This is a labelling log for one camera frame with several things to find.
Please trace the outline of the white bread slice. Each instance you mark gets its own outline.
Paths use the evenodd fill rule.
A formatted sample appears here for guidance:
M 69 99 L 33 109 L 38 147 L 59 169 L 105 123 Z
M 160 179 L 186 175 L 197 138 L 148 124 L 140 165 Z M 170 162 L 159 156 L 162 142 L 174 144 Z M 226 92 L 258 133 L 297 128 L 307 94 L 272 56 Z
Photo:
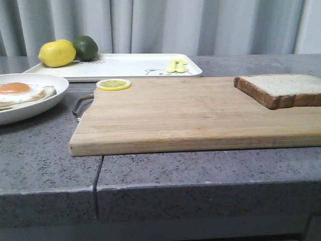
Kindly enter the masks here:
M 305 74 L 243 75 L 234 87 L 268 109 L 320 106 L 320 78 Z

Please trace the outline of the white round plate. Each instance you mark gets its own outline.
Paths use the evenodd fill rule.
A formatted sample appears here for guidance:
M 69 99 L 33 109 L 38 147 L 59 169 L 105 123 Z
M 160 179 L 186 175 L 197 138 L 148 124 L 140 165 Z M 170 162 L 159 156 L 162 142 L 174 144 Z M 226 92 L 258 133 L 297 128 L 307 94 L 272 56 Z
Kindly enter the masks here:
M 35 84 L 42 87 L 53 86 L 56 90 L 56 94 L 44 100 L 38 100 L 36 102 L 29 103 L 26 106 L 2 110 L 1 125 L 16 123 L 51 109 L 63 99 L 67 92 L 67 88 L 69 87 L 68 80 L 54 75 L 37 73 L 14 73 L 1 75 L 1 84 L 11 82 Z

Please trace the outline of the white rectangular tray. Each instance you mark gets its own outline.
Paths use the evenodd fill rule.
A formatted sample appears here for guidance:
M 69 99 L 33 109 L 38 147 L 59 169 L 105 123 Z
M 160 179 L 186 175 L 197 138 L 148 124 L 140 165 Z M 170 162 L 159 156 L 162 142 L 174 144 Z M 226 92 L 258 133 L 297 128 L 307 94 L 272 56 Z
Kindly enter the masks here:
M 185 60 L 187 62 L 185 73 L 167 73 L 166 68 L 171 59 Z M 203 73 L 183 54 L 99 54 L 93 61 L 75 60 L 57 68 L 39 63 L 26 72 L 56 75 L 70 82 L 96 82 L 107 78 L 132 77 L 199 77 Z

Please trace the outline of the bottom bread slice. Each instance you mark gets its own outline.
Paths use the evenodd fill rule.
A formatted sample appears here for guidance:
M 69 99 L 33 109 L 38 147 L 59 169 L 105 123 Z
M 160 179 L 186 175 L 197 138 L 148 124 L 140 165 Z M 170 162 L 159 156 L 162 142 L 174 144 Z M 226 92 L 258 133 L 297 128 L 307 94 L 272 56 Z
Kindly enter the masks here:
M 1 94 L 1 111 L 29 106 L 56 95 L 53 86 L 31 85 L 30 91 L 15 94 Z

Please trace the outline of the wooden cutting board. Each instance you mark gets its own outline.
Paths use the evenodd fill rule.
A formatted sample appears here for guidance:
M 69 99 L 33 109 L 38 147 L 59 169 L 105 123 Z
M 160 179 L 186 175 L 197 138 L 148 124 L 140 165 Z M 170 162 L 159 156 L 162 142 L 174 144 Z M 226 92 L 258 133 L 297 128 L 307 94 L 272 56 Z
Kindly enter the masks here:
M 97 89 L 69 142 L 72 156 L 320 146 L 320 108 L 270 110 L 233 77 L 138 78 Z

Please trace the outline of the yellow utensil left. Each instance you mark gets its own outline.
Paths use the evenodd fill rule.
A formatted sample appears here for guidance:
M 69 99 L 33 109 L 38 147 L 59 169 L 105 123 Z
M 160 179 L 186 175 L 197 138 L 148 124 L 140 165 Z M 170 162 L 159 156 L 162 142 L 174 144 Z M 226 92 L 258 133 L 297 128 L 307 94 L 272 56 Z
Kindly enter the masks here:
M 177 64 L 177 60 L 176 59 L 171 59 L 167 68 L 166 68 L 166 72 L 167 73 L 174 73 L 176 72 L 176 64 Z

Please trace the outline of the yellow utensil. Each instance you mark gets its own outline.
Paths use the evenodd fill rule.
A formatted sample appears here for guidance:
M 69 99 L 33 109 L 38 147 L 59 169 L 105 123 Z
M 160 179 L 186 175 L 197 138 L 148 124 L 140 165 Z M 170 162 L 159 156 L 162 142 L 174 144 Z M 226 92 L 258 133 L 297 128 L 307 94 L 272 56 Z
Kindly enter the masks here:
M 185 73 L 185 71 L 186 71 L 185 65 L 187 65 L 187 62 L 185 60 L 177 59 L 175 71 L 177 73 Z
M 166 72 L 167 73 L 174 73 L 176 72 L 176 64 L 177 64 L 177 60 L 176 59 L 171 59 L 167 68 L 166 68 Z

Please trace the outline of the yellow utensil right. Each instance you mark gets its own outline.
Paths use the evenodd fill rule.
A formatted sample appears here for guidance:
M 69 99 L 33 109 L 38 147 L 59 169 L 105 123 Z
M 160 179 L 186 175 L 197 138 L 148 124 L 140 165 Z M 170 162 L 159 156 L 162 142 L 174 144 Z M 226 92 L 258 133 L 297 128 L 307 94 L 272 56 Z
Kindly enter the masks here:
M 177 59 L 175 71 L 177 73 L 185 73 L 185 71 L 186 71 L 185 65 L 187 65 L 187 62 L 185 60 Z

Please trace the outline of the lemon slice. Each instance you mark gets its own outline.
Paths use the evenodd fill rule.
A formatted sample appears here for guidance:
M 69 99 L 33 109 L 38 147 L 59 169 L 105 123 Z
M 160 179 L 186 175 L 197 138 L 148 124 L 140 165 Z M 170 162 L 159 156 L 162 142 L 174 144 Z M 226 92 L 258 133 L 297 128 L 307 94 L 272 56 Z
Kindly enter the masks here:
M 106 91 L 118 91 L 131 87 L 131 82 L 127 79 L 103 79 L 96 83 L 96 88 Z

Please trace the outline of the green lime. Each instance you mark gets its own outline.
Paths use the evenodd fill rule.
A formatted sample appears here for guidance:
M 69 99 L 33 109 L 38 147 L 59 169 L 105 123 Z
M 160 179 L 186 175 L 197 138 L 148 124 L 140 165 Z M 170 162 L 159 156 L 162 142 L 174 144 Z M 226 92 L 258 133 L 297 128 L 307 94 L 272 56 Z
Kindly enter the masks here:
M 76 56 L 81 61 L 92 61 L 98 54 L 98 46 L 90 36 L 79 36 L 73 42 Z

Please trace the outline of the grey curtain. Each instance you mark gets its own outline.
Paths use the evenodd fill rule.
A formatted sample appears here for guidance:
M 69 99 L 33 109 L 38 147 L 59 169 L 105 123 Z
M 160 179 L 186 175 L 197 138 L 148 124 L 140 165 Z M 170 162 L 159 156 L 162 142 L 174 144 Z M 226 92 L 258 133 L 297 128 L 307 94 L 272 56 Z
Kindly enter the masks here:
M 318 54 L 320 1 L 1 1 L 1 55 L 92 37 L 101 53 Z

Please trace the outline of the yellow lemon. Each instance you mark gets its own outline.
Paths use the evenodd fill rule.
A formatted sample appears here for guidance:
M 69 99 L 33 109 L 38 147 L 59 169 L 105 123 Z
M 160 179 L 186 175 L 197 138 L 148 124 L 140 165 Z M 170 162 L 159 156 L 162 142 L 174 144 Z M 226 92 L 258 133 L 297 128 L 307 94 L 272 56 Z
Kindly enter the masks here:
M 44 44 L 40 48 L 38 59 L 49 67 L 61 67 L 71 63 L 75 56 L 73 43 L 60 39 Z

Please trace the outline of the fried egg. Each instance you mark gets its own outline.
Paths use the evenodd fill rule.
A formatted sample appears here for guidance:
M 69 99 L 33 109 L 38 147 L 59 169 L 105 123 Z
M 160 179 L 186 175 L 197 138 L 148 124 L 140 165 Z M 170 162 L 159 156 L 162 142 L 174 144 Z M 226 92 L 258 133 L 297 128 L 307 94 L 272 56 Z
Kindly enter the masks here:
M 1 105 L 3 106 L 38 100 L 44 95 L 44 88 L 38 85 L 20 82 L 1 85 Z

